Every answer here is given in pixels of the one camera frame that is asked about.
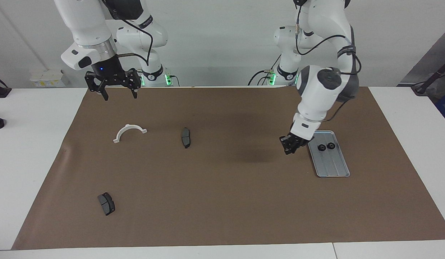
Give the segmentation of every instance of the green light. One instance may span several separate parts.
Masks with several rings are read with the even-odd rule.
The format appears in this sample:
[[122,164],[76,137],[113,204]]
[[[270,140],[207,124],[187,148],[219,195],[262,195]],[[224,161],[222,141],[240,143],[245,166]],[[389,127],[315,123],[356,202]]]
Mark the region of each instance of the green light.
[[277,78],[277,75],[275,73],[272,73],[271,75],[272,77],[270,77],[269,84],[275,85],[275,79]]
[[165,80],[166,80],[166,85],[171,85],[172,83],[171,78],[167,74],[165,74]]

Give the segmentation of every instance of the white power box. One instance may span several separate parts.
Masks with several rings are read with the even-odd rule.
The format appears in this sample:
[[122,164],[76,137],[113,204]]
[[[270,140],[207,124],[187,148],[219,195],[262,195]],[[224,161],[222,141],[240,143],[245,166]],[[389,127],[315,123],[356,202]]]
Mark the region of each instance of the white power box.
[[32,72],[30,81],[34,87],[66,87],[69,84],[60,70]]

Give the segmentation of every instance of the metal tray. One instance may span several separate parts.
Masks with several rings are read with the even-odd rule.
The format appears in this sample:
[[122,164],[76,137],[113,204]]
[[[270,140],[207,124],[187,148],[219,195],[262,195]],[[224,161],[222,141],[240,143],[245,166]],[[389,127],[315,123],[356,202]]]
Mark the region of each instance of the metal tray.
[[[314,139],[308,143],[313,165],[319,177],[349,177],[350,172],[344,160],[336,135],[332,131],[316,131]],[[334,143],[335,148],[320,151],[318,146]]]

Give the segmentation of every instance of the brown table surface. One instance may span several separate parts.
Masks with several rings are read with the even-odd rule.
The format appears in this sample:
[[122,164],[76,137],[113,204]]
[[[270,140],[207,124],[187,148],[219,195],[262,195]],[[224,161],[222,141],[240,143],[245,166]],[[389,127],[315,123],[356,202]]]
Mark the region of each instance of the brown table surface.
[[[109,94],[84,97],[13,249],[445,239],[367,88],[321,126],[336,133],[349,178],[317,177],[307,148],[283,153],[300,101],[292,87]],[[114,144],[125,124],[148,133]],[[107,217],[104,192],[116,205]]]

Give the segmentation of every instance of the white curved handle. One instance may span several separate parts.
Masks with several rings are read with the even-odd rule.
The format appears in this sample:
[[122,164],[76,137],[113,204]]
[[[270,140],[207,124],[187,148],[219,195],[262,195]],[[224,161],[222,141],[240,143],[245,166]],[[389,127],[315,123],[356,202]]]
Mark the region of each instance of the white curved handle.
[[147,132],[147,129],[141,128],[138,125],[127,124],[127,125],[125,125],[125,127],[121,128],[120,131],[117,133],[117,138],[113,140],[114,143],[119,143],[120,142],[120,136],[122,136],[122,134],[124,134],[125,131],[131,130],[131,129],[134,129],[134,128],[137,129],[137,130],[140,130],[142,132],[142,134]]

